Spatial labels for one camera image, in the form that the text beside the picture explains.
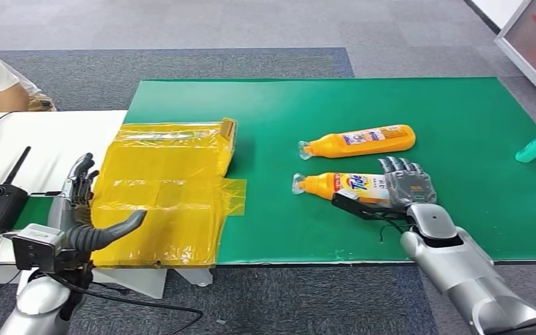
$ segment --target bottle cap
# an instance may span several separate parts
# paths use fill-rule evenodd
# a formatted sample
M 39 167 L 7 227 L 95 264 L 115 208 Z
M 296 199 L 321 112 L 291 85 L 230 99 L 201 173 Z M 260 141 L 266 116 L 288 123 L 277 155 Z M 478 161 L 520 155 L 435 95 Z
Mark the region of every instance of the bottle cap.
M 301 194 L 305 192 L 305 176 L 300 173 L 295 173 L 292 176 L 292 192 L 294 194 Z
M 299 141 L 299 157 L 307 160 L 312 156 L 313 154 L 311 153 L 311 146 L 309 145 L 309 142 Z

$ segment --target orange detergent bottle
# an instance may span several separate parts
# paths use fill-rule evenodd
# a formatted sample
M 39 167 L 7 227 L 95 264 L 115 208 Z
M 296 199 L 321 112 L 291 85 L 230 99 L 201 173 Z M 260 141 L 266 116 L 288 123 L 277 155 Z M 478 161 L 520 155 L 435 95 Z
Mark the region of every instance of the orange detergent bottle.
M 308 177 L 296 173 L 292 177 L 294 194 L 307 192 L 331 200 L 334 193 L 341 189 L 358 195 L 359 201 L 389 206 L 389 192 L 382 174 L 326 172 Z
M 299 155 L 303 159 L 312 156 L 338 158 L 381 152 L 408 150 L 416 142 L 416 134 L 405 124 L 329 134 L 319 140 L 299 142 Z

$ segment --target robot finger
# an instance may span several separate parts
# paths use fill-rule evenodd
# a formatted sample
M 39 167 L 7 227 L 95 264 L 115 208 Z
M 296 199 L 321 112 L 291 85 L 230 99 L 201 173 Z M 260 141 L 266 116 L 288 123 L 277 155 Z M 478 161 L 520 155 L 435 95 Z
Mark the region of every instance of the robot finger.
M 390 173 L 396 170 L 386 158 L 379 158 L 379 163 L 381 163 L 384 173 Z
M 416 170 L 416 168 L 414 167 L 414 165 L 412 165 L 412 163 L 410 163 L 409 160 L 407 160 L 407 159 L 405 159 L 405 158 L 400 158 L 399 160 L 404 164 L 405 169 L 406 169 L 407 171 L 415 171 L 415 170 Z
M 388 156 L 387 159 L 389 159 L 390 162 L 392 162 L 392 165 L 394 166 L 395 170 L 401 171 L 405 170 L 404 164 L 399 161 L 397 158 Z
M 424 170 L 422 169 L 422 167 L 420 166 L 420 164 L 418 163 L 412 163 L 412 165 L 414 165 L 414 168 L 416 169 L 416 171 L 418 173 L 424 173 Z

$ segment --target green table surface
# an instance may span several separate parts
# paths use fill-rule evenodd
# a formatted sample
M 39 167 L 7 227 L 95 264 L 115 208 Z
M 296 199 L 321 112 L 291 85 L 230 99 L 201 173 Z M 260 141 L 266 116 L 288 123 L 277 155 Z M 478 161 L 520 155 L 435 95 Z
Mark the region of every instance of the green table surface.
M 536 160 L 514 160 L 536 125 L 495 78 L 151 80 L 124 122 L 222 117 L 238 122 L 228 177 L 248 190 L 245 215 L 225 222 L 219 264 L 407 260 L 395 230 L 379 242 L 384 223 L 290 189 L 296 172 L 380 173 L 385 156 L 303 161 L 298 141 L 391 124 L 417 135 L 393 155 L 421 164 L 439 203 L 492 258 L 536 260 Z

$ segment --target robotic hand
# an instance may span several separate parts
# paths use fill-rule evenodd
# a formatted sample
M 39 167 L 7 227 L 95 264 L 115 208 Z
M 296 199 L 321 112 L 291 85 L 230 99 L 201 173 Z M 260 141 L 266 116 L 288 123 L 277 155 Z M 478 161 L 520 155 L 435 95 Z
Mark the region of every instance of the robotic hand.
M 52 201 L 47 226 L 32 223 L 12 237 L 17 268 L 38 270 L 17 296 L 16 308 L 0 334 L 67 334 L 71 317 L 84 302 L 84 294 L 68 286 L 89 287 L 94 267 L 91 252 L 141 226 L 146 211 L 139 210 L 112 227 L 93 227 L 89 201 L 98 175 L 98 171 L 89 173 L 93 166 L 92 154 L 74 164 L 62 192 Z
M 404 158 L 380 162 L 392 209 L 352 204 L 348 194 L 336 194 L 332 204 L 365 219 L 382 218 L 373 213 L 379 211 L 387 220 L 407 220 L 411 228 L 401 235 L 403 249 L 449 297 L 473 334 L 536 335 L 536 307 L 507 287 L 490 256 L 436 204 L 430 176 Z

